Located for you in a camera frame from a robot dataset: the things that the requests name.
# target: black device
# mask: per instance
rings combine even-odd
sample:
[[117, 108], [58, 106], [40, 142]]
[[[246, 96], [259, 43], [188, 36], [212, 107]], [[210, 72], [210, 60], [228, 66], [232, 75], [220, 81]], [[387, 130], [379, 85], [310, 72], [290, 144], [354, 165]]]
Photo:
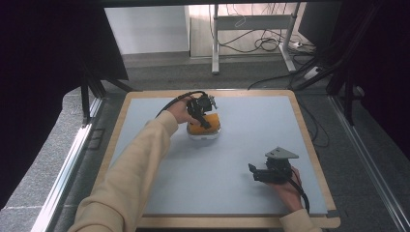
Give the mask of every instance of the black device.
[[201, 127], [209, 129], [211, 124], [204, 119], [205, 112], [212, 111], [212, 105], [217, 108], [214, 97], [208, 94], [202, 94], [199, 98], [191, 98], [187, 102], [187, 111], [192, 118], [201, 123]]
[[[199, 98], [194, 97], [194, 94], [201, 94]], [[211, 127], [210, 123], [207, 122], [204, 119], [205, 112], [212, 111], [212, 105], [214, 106], [215, 109], [217, 109], [217, 104], [215, 103], [215, 98], [214, 96], [208, 95], [207, 93], [203, 91], [193, 91], [193, 92], [187, 92], [186, 94], [180, 95], [174, 100], [170, 101], [161, 111], [166, 110], [169, 106], [171, 106], [173, 103], [184, 99], [186, 97], [190, 97], [190, 100], [187, 102], [187, 111], [189, 115], [198, 120], [201, 123], [201, 127], [204, 129], [209, 129]]]
[[293, 170], [290, 165], [289, 159], [296, 159], [299, 156], [295, 155], [283, 148], [277, 147], [271, 152], [265, 154], [266, 160], [265, 164], [268, 169], [257, 169], [254, 165], [248, 164], [249, 171], [253, 173], [253, 180], [263, 183], [273, 183], [277, 185], [283, 185], [289, 182], [304, 198], [305, 208], [309, 212], [309, 202], [308, 196], [305, 194], [302, 186], [295, 183], [292, 180]]

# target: wrist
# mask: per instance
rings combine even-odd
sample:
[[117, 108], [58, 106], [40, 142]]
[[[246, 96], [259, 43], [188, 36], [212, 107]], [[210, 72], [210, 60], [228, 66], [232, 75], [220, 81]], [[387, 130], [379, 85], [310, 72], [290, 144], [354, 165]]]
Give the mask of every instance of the wrist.
[[297, 194], [291, 194], [291, 195], [282, 197], [282, 201], [284, 205], [286, 206], [287, 210], [289, 211], [289, 213], [293, 213], [298, 210], [304, 209], [304, 206], [302, 205], [301, 197]]

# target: wall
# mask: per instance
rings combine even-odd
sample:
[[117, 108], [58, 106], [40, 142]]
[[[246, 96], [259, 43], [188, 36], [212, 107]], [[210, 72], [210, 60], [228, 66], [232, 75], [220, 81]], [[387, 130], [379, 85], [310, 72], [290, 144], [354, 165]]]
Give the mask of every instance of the wall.
[[190, 49], [186, 6], [109, 8], [105, 13], [123, 55]]

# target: hand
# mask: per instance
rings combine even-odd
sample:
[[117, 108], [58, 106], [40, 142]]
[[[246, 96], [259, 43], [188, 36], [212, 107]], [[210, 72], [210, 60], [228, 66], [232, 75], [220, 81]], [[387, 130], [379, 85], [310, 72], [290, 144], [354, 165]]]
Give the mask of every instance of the hand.
[[191, 124], [200, 125], [201, 123], [198, 120], [192, 118], [187, 112], [187, 102], [189, 100], [190, 100], [190, 97], [181, 99], [173, 103], [166, 110], [168, 110], [170, 113], [172, 113], [172, 115], [174, 115], [178, 124], [189, 122]]
[[[293, 166], [292, 170], [294, 171], [292, 180], [296, 184], [299, 184], [299, 186], [301, 186], [302, 182], [300, 181], [301, 178], [299, 175], [299, 170]], [[278, 196], [280, 197], [283, 204], [287, 207], [290, 213], [293, 213], [304, 208], [302, 206], [301, 194], [292, 185], [290, 185], [289, 182], [286, 182], [283, 185], [277, 185], [273, 183], [266, 184], [274, 188], [274, 190], [278, 193]]]

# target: wooden table edge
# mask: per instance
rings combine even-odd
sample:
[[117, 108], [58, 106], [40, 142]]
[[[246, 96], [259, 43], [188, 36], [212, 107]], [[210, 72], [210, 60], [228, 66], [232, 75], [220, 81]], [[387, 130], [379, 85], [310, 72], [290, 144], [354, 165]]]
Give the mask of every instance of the wooden table edge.
[[[119, 134], [121, 132], [121, 128], [124, 125], [125, 118], [127, 116], [128, 108], [131, 104], [132, 99], [144, 99], [144, 98], [176, 98], [182, 94], [185, 94], [192, 90], [164, 90], [164, 91], [144, 91], [144, 92], [130, 92], [126, 95], [124, 103], [121, 107], [117, 122], [115, 124], [113, 133], [111, 134], [111, 138], [108, 142], [108, 146], [106, 152], [104, 154], [104, 158], [102, 160], [102, 165], [100, 167], [100, 171], [97, 175], [95, 184], [93, 186], [93, 190], [95, 187], [103, 180], [103, 176], [106, 170], [109, 167], [111, 162], [112, 156], [115, 151], [115, 146], [118, 141]], [[314, 172], [316, 174], [316, 178], [319, 183], [319, 187], [322, 190], [323, 196], [325, 198], [326, 206], [328, 211], [336, 210], [336, 205], [333, 200], [333, 197], [330, 193], [329, 187], [327, 185], [325, 176], [322, 171], [322, 167], [319, 163], [317, 158], [316, 152], [314, 150], [313, 144], [310, 140], [310, 136], [308, 134], [308, 128], [305, 124], [304, 118], [302, 116], [302, 111], [299, 107], [299, 104], [296, 100], [295, 94], [290, 90], [202, 90], [209, 95], [217, 97], [216, 102], [218, 105], [218, 97], [271, 97], [271, 96], [287, 96], [290, 99], [293, 111], [295, 113], [302, 137], [304, 142], [307, 146], [307, 152], [309, 154], [311, 163], [313, 165]], [[183, 220], [187, 223], [186, 226], [183, 226]], [[278, 217], [143, 217], [140, 222], [141, 227], [162, 227], [161, 225], [164, 222], [169, 222], [168, 226], [164, 227], [185, 227], [189, 228], [195, 225], [200, 225], [201, 227], [214, 227], [216, 226], [216, 221], [220, 221], [223, 219], [224, 221], [220, 223], [219, 226], [224, 228], [225, 224], [230, 221], [234, 222], [234, 227], [236, 228], [244, 228], [246, 227], [244, 223], [246, 221], [251, 221], [254, 224], [251, 228], [273, 228], [273, 227], [281, 227]], [[337, 228], [340, 225], [340, 218], [339, 217], [313, 217], [312, 220], [316, 223], [316, 225], [322, 228]], [[206, 226], [204, 223], [207, 222], [211, 223], [212, 226]]]

